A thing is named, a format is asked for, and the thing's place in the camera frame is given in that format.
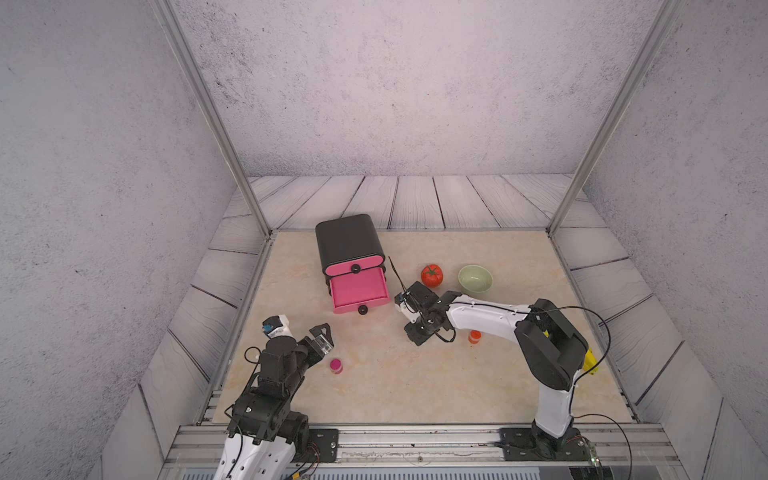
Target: black cable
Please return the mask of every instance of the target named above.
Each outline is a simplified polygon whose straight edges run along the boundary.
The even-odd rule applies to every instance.
[[[230,420],[232,419],[232,416],[227,413],[227,410],[231,409],[233,406],[230,405],[224,410],[224,415],[228,416]],[[240,451],[237,452],[237,457],[235,457],[235,461],[232,462],[232,466],[230,467],[229,472],[227,473],[227,476],[224,478],[232,478],[232,471],[235,469],[235,466],[240,460],[240,456],[243,454],[243,431],[240,430],[240,426],[238,424],[235,424],[237,427],[237,431],[240,433]]]
[[[422,309],[424,308],[422,306],[422,303],[419,301],[419,299],[417,299],[416,297],[411,295],[410,292],[408,292],[408,289],[406,289],[406,285],[402,282],[400,275],[397,273],[397,269],[395,268],[395,264],[392,262],[392,258],[391,257],[387,257],[387,258],[389,258],[389,265],[392,266],[392,271],[395,272],[395,276],[397,277],[397,280],[400,282],[400,286],[402,287],[403,299],[405,299],[405,294],[407,292],[408,296],[413,298],[413,301],[416,304],[416,309],[418,310],[418,314],[421,315],[423,319],[426,319],[427,315],[425,315],[424,312],[422,312]],[[408,305],[408,300],[406,300],[406,308],[410,313],[416,313],[413,310],[411,310],[411,307]]]
[[[442,338],[442,335],[440,335],[440,331],[439,330],[435,331],[435,335],[437,335],[437,338],[439,338],[443,342],[450,343],[450,342],[453,342],[454,340],[456,340],[456,329],[451,329],[451,330],[453,330],[453,337],[450,340],[446,340],[446,339]]]
[[[407,309],[407,310],[408,310],[410,313],[418,313],[419,315],[421,315],[421,313],[420,313],[420,312],[417,312],[417,311],[415,311],[415,310],[411,310],[411,306],[408,304],[408,302],[403,302],[403,303],[406,305],[406,309]]]
[[[605,331],[608,333],[608,344],[605,346],[605,352],[603,353],[603,356],[602,356],[602,357],[600,357],[600,359],[598,360],[598,362],[597,362],[597,363],[595,363],[595,364],[592,366],[592,368],[590,368],[590,369],[589,369],[589,370],[587,370],[586,372],[583,372],[581,375],[579,375],[578,377],[576,377],[576,380],[574,380],[574,384],[573,384],[573,386],[576,386],[576,382],[578,382],[579,380],[581,380],[581,378],[582,378],[582,377],[584,377],[585,375],[587,375],[587,374],[588,374],[589,372],[591,372],[592,370],[596,369],[596,368],[598,367],[598,365],[600,365],[600,364],[603,362],[603,360],[605,360],[605,357],[606,357],[606,356],[608,356],[608,351],[609,351],[609,350],[611,350],[611,330],[608,328],[608,324],[605,322],[605,319],[603,319],[603,317],[600,315],[600,313],[597,313],[597,312],[595,312],[594,310],[592,310],[592,309],[588,309],[588,308],[586,308],[586,307],[583,307],[583,306],[576,306],[576,305],[570,305],[570,306],[559,306],[559,307],[557,307],[557,308],[554,308],[554,309],[552,309],[552,310],[544,310],[544,311],[541,311],[541,312],[518,312],[517,310],[512,310],[512,309],[509,309],[509,308],[504,308],[503,306],[498,306],[498,305],[488,305],[487,303],[451,302],[451,305],[454,305],[454,304],[460,304],[460,305],[470,305],[470,306],[474,306],[474,305],[479,305],[479,306],[490,306],[491,308],[498,308],[498,309],[500,309],[500,310],[506,310],[507,312],[512,312],[512,313],[525,313],[526,315],[531,315],[531,314],[533,314],[533,315],[539,315],[539,314],[541,314],[541,313],[557,312],[558,310],[565,310],[565,309],[567,309],[567,308],[575,308],[575,309],[585,310],[585,311],[587,311],[587,312],[589,312],[589,313],[592,313],[593,315],[595,315],[597,318],[599,318],[599,319],[600,319],[600,323],[601,323],[601,324],[602,324],[602,325],[605,327]],[[571,395],[571,402],[568,404],[568,413],[571,413],[571,406],[573,405],[573,403],[574,403],[574,396],[573,396],[573,395]]]
[[[591,416],[603,417],[603,418],[609,419],[616,424],[619,430],[621,430],[621,434],[624,435],[624,440],[627,441],[627,448],[629,449],[629,475],[627,476],[627,480],[631,480],[632,479],[632,445],[629,444],[629,438],[627,437],[627,433],[624,431],[624,429],[621,428],[621,425],[619,425],[619,422],[617,422],[616,420],[613,420],[608,415],[603,415],[602,413],[586,413],[584,415],[579,415],[578,417],[574,417],[574,418],[583,419],[584,417],[591,417]]]
[[[257,359],[256,362],[252,362],[251,360],[248,359],[248,350],[250,350],[250,349],[259,350],[259,359]],[[257,346],[249,346],[248,348],[245,349],[245,352],[243,352],[243,357],[245,357],[245,361],[246,362],[252,363],[254,365],[258,365],[259,362],[261,361],[261,349],[259,347],[257,347]]]

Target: textured wall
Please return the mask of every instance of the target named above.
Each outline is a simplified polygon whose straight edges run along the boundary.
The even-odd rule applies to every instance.
[[[575,170],[660,0],[173,0],[249,175]]]
[[[693,1],[586,191],[768,452],[768,3]]]
[[[0,2],[0,477],[85,478],[234,189],[146,0]]]

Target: red tomato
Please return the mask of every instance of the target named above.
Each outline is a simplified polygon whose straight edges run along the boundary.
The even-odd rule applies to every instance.
[[[424,270],[422,270],[422,283],[429,288],[435,288],[442,283],[442,270],[440,270],[440,267],[435,264],[425,266]]]

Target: pink drawer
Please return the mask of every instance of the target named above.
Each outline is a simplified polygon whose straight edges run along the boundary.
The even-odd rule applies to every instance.
[[[350,273],[353,265],[358,265],[361,270],[373,268],[384,263],[384,257],[380,255],[372,255],[370,257],[363,257],[356,260],[347,260],[346,262],[334,263],[326,267],[327,276],[343,275],[344,273]]]
[[[371,308],[389,302],[389,291],[381,268],[335,276],[330,280],[330,287],[334,313],[353,312],[360,305]]]

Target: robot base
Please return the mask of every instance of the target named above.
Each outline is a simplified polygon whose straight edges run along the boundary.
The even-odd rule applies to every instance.
[[[531,462],[548,460],[552,462],[589,462],[591,455],[585,442],[567,442],[580,435],[578,429],[570,427],[562,439],[546,438],[536,434],[536,424],[530,429],[499,429],[502,440],[497,444],[504,451],[507,462]]]

